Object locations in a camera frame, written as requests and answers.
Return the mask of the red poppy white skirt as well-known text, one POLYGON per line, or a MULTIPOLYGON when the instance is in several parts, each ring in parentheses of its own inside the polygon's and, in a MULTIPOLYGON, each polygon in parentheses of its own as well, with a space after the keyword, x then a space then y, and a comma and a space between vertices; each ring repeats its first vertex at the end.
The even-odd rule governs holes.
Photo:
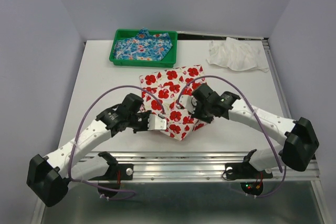
POLYGON ((186 109, 176 107, 176 99, 180 93, 191 95, 194 89, 205 82, 205 79, 199 79, 185 90, 182 89, 193 79, 203 75, 203 67, 194 65, 139 76, 141 88, 157 97, 164 106, 167 128, 162 131, 163 134, 182 141, 191 132, 206 125, 206 123, 192 118, 186 109))

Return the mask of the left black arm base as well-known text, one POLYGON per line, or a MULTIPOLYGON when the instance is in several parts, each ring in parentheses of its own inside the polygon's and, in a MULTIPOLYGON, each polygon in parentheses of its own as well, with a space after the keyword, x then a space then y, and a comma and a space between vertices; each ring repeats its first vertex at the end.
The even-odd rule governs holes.
POLYGON ((122 180, 132 180, 133 168, 134 165, 131 163, 118 163, 109 165, 106 172, 103 172, 100 175, 91 176, 89 180, 108 180, 115 182, 121 182, 122 180))

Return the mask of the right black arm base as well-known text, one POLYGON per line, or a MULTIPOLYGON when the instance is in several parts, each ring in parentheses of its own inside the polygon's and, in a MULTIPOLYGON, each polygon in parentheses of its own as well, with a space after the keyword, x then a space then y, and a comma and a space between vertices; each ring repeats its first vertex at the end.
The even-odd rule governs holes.
POLYGON ((273 178, 272 172, 267 173, 265 170, 258 171, 250 163, 252 155, 257 150, 250 151, 241 163, 226 163, 225 170, 222 173, 222 178, 227 181, 237 179, 271 179, 273 178))

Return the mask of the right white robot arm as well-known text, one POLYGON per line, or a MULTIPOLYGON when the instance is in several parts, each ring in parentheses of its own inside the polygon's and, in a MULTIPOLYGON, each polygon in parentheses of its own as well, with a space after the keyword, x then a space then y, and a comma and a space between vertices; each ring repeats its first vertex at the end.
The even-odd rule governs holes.
POLYGON ((222 95, 207 84, 201 84, 184 106, 193 118, 211 123, 214 118, 225 118, 260 131, 271 145, 263 150, 253 149, 240 163, 227 163, 223 178, 227 180, 253 179, 265 175, 276 166, 304 172, 319 147, 312 123, 301 117, 298 120, 283 118, 250 105, 242 96, 225 91, 222 95))

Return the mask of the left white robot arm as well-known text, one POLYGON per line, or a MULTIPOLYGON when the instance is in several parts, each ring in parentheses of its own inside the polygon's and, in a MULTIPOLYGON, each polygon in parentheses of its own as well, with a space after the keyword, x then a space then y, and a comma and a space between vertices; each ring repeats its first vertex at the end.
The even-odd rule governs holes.
POLYGON ((162 130, 165 120, 151 110, 141 111, 143 99, 129 93, 119 104, 100 112, 87 127, 78 127, 75 137, 46 155, 36 154, 29 161, 27 186, 47 207, 61 202, 77 183, 92 186, 91 179, 110 179, 125 174, 118 161, 101 152, 89 161, 82 159, 95 147, 117 134, 132 129, 134 133, 162 130))

